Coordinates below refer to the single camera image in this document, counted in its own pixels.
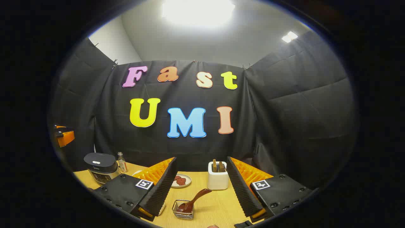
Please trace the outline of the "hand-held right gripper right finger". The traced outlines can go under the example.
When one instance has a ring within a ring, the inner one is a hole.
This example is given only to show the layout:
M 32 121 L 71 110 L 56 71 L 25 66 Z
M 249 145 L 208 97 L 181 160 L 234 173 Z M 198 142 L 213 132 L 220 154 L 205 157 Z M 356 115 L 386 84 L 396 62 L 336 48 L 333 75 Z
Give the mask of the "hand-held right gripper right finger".
M 271 175 L 232 157 L 227 157 L 227 172 L 239 204 L 252 222 L 283 214 L 317 192 L 286 174 Z

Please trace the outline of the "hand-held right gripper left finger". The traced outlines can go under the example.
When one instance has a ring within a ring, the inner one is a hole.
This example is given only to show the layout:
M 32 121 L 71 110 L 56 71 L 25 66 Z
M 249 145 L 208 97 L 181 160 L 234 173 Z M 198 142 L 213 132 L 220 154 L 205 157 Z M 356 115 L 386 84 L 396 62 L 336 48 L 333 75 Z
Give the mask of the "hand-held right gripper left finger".
M 177 174 L 178 161 L 172 157 L 134 176 L 121 174 L 93 193 L 121 211 L 152 222 L 159 215 Z

